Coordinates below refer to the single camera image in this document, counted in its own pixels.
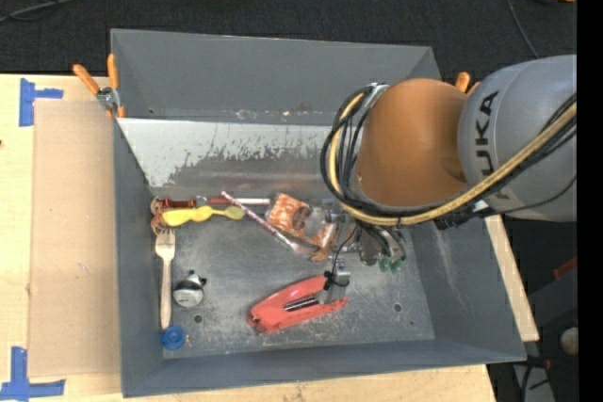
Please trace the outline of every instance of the bin floor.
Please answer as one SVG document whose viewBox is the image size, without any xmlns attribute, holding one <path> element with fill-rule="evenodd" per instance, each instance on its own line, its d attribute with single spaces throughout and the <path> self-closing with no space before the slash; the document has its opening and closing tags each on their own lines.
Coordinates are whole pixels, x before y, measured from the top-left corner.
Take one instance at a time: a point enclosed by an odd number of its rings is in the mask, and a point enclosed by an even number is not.
<svg viewBox="0 0 603 402">
<path fill-rule="evenodd" d="M 197 307 L 172 303 L 172 323 L 185 330 L 187 342 L 177 351 L 164 350 L 164 357 L 432 339 L 412 243 L 405 248 L 407 260 L 397 273 L 364 265 L 358 253 L 340 254 L 351 273 L 348 304 L 267 335 L 247 322 L 250 308 L 289 284 L 324 273 L 333 262 L 306 260 L 250 218 L 189 222 L 176 229 L 172 283 L 183 280 L 190 270 L 207 283 Z"/>
</svg>

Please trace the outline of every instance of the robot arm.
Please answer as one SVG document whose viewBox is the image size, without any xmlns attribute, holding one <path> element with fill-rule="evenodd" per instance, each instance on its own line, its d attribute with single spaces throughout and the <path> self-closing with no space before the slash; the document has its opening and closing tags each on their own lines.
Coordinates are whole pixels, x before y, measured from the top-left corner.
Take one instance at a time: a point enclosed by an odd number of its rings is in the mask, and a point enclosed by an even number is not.
<svg viewBox="0 0 603 402">
<path fill-rule="evenodd" d="M 576 61 L 514 65 L 468 94 L 408 79 L 363 107 L 371 89 L 360 89 L 325 142 L 323 178 L 346 211 L 377 226 L 484 213 L 574 220 Z"/>
</svg>

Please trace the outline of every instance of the red object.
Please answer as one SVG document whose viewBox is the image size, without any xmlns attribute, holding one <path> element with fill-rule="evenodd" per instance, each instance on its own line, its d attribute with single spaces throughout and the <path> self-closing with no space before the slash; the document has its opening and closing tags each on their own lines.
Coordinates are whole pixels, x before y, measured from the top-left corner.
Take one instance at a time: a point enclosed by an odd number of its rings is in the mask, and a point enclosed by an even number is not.
<svg viewBox="0 0 603 402">
<path fill-rule="evenodd" d="M 254 305 L 249 311 L 248 322 L 258 331 L 271 334 L 342 309 L 348 303 L 347 297 L 333 303 L 318 303 L 316 294 L 323 289 L 324 283 L 324 276 L 317 275 L 287 286 Z"/>
<path fill-rule="evenodd" d="M 559 268 L 555 268 L 553 270 L 553 274 L 555 275 L 555 280 L 558 280 L 563 275 L 565 275 L 566 273 L 569 273 L 570 271 L 572 271 L 576 268 L 578 268 L 578 256 L 577 255 L 574 258 L 572 258 L 570 261 L 565 262 Z"/>
</svg>

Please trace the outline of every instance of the yellow spoon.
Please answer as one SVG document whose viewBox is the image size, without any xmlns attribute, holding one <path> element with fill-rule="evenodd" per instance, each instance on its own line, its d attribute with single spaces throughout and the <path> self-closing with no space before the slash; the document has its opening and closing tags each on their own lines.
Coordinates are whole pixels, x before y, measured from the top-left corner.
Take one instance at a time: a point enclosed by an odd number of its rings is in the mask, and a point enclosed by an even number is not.
<svg viewBox="0 0 603 402">
<path fill-rule="evenodd" d="M 161 214 L 163 222 L 168 226 L 180 226 L 187 221 L 201 223 L 210 219 L 212 215 L 222 215 L 230 219 L 239 220 L 245 217 L 245 212 L 238 206 L 229 206 L 225 210 L 216 210 L 205 204 L 199 208 L 176 209 Z"/>
</svg>

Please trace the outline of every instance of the green component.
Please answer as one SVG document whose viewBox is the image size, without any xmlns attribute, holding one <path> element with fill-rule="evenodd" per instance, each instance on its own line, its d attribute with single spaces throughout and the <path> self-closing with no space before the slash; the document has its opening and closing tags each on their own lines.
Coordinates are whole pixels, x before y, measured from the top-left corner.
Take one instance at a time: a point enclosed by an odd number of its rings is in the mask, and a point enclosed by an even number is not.
<svg viewBox="0 0 603 402">
<path fill-rule="evenodd" d="M 385 256 L 383 257 L 380 262 L 379 262 L 379 269 L 382 272 L 385 271 L 391 271 L 392 273 L 398 273 L 401 268 L 402 265 L 404 264 L 404 262 L 406 261 L 403 258 L 400 258 L 399 260 L 397 260 L 395 263 L 391 263 L 392 257 L 391 256 Z"/>
</svg>

